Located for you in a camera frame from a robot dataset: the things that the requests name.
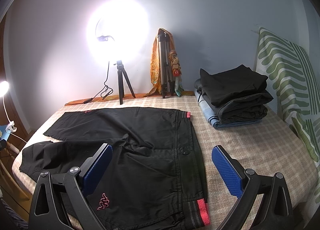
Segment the dark grey folded pants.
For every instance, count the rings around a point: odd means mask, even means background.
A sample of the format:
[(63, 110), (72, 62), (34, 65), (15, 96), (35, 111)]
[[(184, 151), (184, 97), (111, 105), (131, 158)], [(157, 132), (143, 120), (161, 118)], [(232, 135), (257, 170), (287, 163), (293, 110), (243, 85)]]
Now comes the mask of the dark grey folded pants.
[(272, 95), (265, 90), (262, 93), (233, 99), (221, 107), (216, 107), (210, 103), (199, 79), (195, 81), (194, 87), (223, 124), (262, 119), (267, 115), (267, 107), (265, 105), (273, 100)]

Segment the beige plaid bed blanket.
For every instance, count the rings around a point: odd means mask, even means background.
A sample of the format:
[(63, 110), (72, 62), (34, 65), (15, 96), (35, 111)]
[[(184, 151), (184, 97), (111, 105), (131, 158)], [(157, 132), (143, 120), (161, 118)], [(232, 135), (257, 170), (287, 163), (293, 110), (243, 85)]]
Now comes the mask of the beige plaid bed blanket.
[(222, 145), (229, 155), (244, 168), (252, 168), (260, 175), (284, 175), (293, 207), (309, 206), (314, 197), (318, 171), (304, 143), (272, 110), (260, 123), (214, 129), (205, 119), (195, 96), (146, 97), (127, 99), (122, 105), (117, 100), (86, 105), (64, 106), (57, 110), (30, 138), (27, 145), (48, 141), (44, 132), (65, 112), (98, 108), (155, 107), (171, 108), (191, 113), (191, 121), (199, 141), (208, 183), (210, 222), (207, 229), (217, 229), (231, 210), (236, 197), (231, 196), (212, 162), (212, 149)]

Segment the black Kappa pants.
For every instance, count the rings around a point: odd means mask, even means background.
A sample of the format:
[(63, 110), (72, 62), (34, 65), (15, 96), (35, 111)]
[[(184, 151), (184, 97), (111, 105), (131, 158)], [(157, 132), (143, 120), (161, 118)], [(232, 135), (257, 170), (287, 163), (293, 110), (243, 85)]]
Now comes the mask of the black Kappa pants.
[(197, 229), (210, 224), (206, 172), (190, 114), (104, 108), (64, 113), (26, 147), (20, 171), (65, 173), (102, 144), (113, 155), (88, 203), (107, 229)]

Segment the green leaf pattern pillow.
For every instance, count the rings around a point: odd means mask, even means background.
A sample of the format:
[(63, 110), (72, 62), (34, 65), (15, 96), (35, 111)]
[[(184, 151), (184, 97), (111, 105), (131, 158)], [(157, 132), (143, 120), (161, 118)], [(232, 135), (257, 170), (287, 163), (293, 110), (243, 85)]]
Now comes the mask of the green leaf pattern pillow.
[(256, 71), (268, 77), (282, 120), (319, 168), (319, 85), (306, 50), (261, 27)]

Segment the black folded garment on stack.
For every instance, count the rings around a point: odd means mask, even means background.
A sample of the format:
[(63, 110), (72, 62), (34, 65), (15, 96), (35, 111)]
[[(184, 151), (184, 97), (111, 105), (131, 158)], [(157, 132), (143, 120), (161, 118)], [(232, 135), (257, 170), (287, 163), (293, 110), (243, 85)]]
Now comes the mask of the black folded garment on stack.
[(267, 79), (266, 75), (261, 75), (243, 64), (216, 74), (200, 69), (202, 89), (210, 103), (216, 107), (236, 98), (263, 92), (267, 87)]

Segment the white clip desk lamp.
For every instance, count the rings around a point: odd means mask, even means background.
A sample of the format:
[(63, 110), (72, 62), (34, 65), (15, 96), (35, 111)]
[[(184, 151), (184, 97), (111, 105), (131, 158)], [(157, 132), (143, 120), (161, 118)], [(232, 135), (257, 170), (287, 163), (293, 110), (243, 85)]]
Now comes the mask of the white clip desk lamp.
[(1, 126), (4, 126), (4, 131), (8, 136), (14, 136), (26, 144), (25, 138), (28, 133), (18, 115), (9, 90), (8, 81), (1, 80), (1, 115), (4, 116)]

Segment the black mini tripod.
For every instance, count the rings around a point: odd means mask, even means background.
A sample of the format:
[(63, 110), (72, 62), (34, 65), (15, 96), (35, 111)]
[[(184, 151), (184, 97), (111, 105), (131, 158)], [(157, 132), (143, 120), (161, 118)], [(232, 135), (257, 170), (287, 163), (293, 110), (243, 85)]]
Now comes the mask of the black mini tripod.
[(127, 72), (124, 68), (124, 65), (122, 63), (122, 61), (117, 61), (116, 62), (116, 66), (117, 66), (117, 76), (118, 76), (118, 92), (119, 92), (119, 103), (122, 105), (123, 104), (123, 98), (125, 96), (125, 92), (124, 92), (124, 81), (127, 83), (127, 86), (131, 92), (131, 95), (133, 98), (135, 98), (135, 93), (133, 91), (130, 79), (127, 75)]

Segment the light blue folded jeans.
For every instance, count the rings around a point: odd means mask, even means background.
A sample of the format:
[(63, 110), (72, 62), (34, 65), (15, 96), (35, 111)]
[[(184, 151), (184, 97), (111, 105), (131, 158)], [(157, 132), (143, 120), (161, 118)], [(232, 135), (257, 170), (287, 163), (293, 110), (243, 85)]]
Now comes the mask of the light blue folded jeans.
[(208, 103), (204, 100), (203, 96), (200, 93), (198, 93), (196, 89), (194, 89), (194, 94), (197, 99), (198, 106), (201, 108), (204, 117), (206, 118), (207, 122), (215, 129), (251, 125), (251, 124), (261, 122), (261, 119), (256, 119), (253, 121), (232, 122), (232, 123), (223, 124), (218, 120), (218, 117), (215, 115), (214, 111), (210, 108)]

